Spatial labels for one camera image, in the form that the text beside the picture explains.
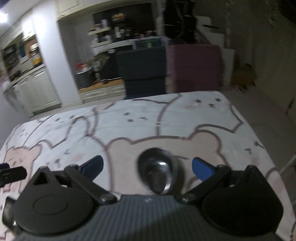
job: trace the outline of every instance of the maroon chair back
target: maroon chair back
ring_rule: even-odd
[[[220,91],[224,64],[219,46],[170,45],[169,63],[175,93]]]

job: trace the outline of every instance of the ceiling light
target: ceiling light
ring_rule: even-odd
[[[7,21],[7,15],[8,13],[0,12],[0,23],[5,23]]]

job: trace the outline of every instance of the black chair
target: black chair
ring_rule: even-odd
[[[122,51],[116,59],[126,86],[125,99],[166,94],[165,47]]]

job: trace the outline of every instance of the white drawer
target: white drawer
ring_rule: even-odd
[[[117,93],[124,93],[125,86],[124,84],[121,85],[113,85],[109,87],[110,94],[117,94]]]
[[[108,88],[106,87],[81,93],[82,99],[92,99],[105,95],[108,95]]]

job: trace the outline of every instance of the cartoon bear tablecloth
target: cartoon bear tablecloth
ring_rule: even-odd
[[[136,166],[139,154],[151,147],[165,148],[179,159],[184,169],[182,192],[198,182],[191,169],[195,156],[235,170],[256,165],[284,206],[277,234],[284,240],[293,239],[295,215],[279,173],[250,125],[215,91],[107,103],[15,127],[0,151],[0,161],[11,167],[24,166],[28,176],[1,188],[0,214],[5,198],[17,198],[40,166],[62,170],[95,155],[104,159],[95,183],[122,194],[152,194],[141,182]],[[2,223],[0,239],[13,239]]]

